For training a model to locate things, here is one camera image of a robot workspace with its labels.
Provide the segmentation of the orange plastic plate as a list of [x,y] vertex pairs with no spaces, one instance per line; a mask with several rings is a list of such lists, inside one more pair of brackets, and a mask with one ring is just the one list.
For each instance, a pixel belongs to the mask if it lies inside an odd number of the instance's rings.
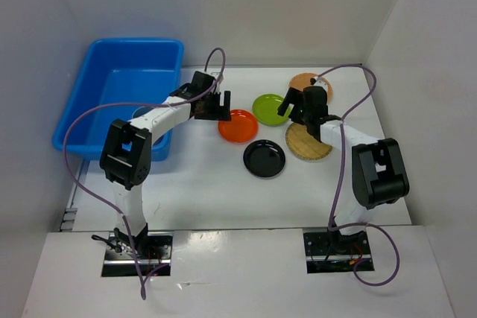
[[244,109],[233,109],[230,116],[230,121],[218,122],[218,132],[222,139],[233,144],[243,144],[255,138],[259,124],[252,113]]

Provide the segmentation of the blue plastic cup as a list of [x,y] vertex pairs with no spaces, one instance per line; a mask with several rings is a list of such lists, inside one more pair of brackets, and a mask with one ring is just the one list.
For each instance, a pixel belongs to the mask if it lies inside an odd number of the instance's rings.
[[141,117],[143,115],[146,115],[147,113],[149,113],[152,109],[154,109],[153,107],[151,106],[141,106],[139,107],[138,109],[136,109],[134,111],[134,113],[132,114],[132,118],[138,118],[138,117]]

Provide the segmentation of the pink plastic cup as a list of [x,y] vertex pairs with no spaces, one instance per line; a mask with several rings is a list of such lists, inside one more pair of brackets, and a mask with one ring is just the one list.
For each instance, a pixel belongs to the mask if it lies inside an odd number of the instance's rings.
[[153,146],[159,145],[159,144],[162,142],[164,136],[165,136],[165,135],[160,136],[160,137],[153,143]]

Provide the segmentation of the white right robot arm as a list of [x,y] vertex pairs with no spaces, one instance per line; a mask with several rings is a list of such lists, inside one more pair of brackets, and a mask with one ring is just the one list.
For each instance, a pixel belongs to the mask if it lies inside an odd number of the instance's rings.
[[326,243],[335,253],[345,252],[364,230],[378,206],[393,204],[409,193],[410,185],[399,144],[378,139],[329,114],[326,90],[290,88],[277,113],[303,127],[312,141],[341,152],[338,187],[329,216]]

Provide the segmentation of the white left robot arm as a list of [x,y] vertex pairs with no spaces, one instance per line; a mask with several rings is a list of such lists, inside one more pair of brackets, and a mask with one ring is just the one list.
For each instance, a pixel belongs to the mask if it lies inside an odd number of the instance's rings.
[[142,204],[142,184],[151,171],[152,149],[169,130],[191,118],[229,121],[231,92],[220,92],[223,73],[196,71],[192,81],[175,89],[145,114],[115,120],[107,132],[100,168],[111,182],[119,209],[115,239],[131,258],[148,251],[148,223]]

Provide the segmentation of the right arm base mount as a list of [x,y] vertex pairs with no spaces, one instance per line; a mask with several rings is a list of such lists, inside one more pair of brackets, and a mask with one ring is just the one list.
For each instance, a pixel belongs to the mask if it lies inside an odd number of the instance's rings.
[[374,271],[367,234],[328,232],[325,228],[305,230],[303,244],[308,274]]

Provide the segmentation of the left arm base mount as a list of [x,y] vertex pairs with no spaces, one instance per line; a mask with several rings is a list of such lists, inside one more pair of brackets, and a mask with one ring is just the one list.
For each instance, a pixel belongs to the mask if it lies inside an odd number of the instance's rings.
[[[105,242],[106,239],[95,238]],[[115,234],[109,232],[101,276],[106,278],[137,276],[131,250],[116,241]],[[173,248],[172,232],[149,232],[146,247],[138,252],[139,268],[143,276],[170,276]]]

